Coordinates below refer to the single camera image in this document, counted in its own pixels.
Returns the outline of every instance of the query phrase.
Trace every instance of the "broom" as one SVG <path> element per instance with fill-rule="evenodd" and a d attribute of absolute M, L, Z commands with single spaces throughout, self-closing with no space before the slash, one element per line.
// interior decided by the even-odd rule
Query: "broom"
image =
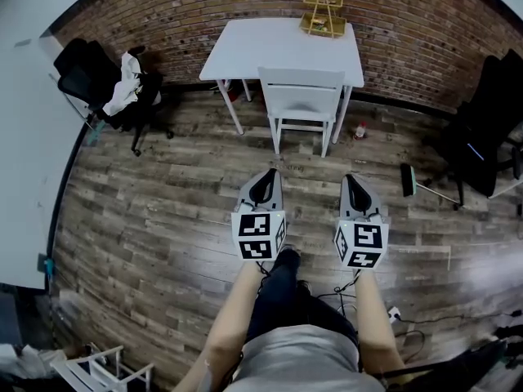
<path fill-rule="evenodd" d="M 432 194 L 435 194 L 436 196 L 439 196 L 440 198 L 446 199 L 452 203 L 454 203 L 454 209 L 458 209 L 460 206 L 460 203 L 455 201 L 454 199 L 451 199 L 444 194 L 438 193 L 435 190 L 429 189 L 428 187 L 424 185 L 420 185 L 416 181 L 416 176 L 414 175 L 414 168 L 410 166 L 409 164 L 401 164 L 400 165 L 401 170 L 401 185 L 403 186 L 403 196 L 413 196 L 416 194 L 416 188 L 419 187 L 421 189 L 425 189 L 427 192 L 431 192 Z"/>

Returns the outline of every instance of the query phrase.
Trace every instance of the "white table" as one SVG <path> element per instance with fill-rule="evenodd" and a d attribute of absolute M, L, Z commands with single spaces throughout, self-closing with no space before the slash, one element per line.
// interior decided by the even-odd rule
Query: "white table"
<path fill-rule="evenodd" d="M 336 144 L 352 88 L 364 85 L 354 30 L 347 23 L 345 35 L 332 39 L 307 35 L 299 24 L 300 19 L 289 17 L 229 21 L 207 58 L 199 79 L 217 81 L 238 133 L 243 134 L 244 129 L 239 124 L 223 80 L 241 79 L 250 101 L 245 80 L 259 79 L 260 66 L 344 71 L 345 96 L 333 136 L 333 143 Z"/>

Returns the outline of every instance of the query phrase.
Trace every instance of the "dark blue jeans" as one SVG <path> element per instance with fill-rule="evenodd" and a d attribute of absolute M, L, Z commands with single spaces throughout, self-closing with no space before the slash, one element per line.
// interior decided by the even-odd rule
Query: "dark blue jeans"
<path fill-rule="evenodd" d="M 300 260 L 292 249 L 283 250 L 278 255 L 254 303 L 245 342 L 278 327 L 310 324 L 339 332 L 357 346 L 357 335 L 352 324 L 334 308 L 311 296 L 306 287 L 297 285 Z"/>

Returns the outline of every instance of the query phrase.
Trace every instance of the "bottle with red cap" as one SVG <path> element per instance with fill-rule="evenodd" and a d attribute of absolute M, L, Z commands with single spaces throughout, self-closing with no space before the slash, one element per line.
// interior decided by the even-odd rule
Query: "bottle with red cap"
<path fill-rule="evenodd" d="M 358 127 L 356 128 L 356 132 L 354 133 L 354 139 L 355 140 L 363 140 L 365 138 L 365 132 L 367 131 L 367 122 L 362 122 Z"/>

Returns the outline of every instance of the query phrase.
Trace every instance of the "white chair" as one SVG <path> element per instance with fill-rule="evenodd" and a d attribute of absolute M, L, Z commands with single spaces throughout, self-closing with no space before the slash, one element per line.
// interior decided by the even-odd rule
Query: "white chair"
<path fill-rule="evenodd" d="M 279 154 L 282 129 L 322 132 L 321 156 L 325 157 L 345 74 L 309 69 L 269 69 L 258 67 L 261 88 L 269 116 L 270 133 Z M 284 120 L 322 122 L 322 126 L 284 123 Z"/>
<path fill-rule="evenodd" d="M 133 379 L 144 381 L 145 391 L 149 392 L 151 374 L 154 365 L 152 363 L 148 364 L 138 372 L 134 372 L 129 367 L 122 364 L 122 350 L 123 346 L 120 345 L 114 349 L 93 354 L 88 357 L 53 362 L 51 365 L 55 368 L 58 374 L 60 374 L 60 376 L 62 376 L 64 380 L 78 392 L 109 392 L 111 390 L 116 392 L 127 392 L 127 383 Z M 96 361 L 102 356 L 109 356 L 111 354 L 115 354 L 116 375 L 109 372 L 104 366 Z M 79 365 L 80 363 L 89 363 L 89 373 Z M 122 371 L 129 373 L 129 376 L 120 379 Z"/>

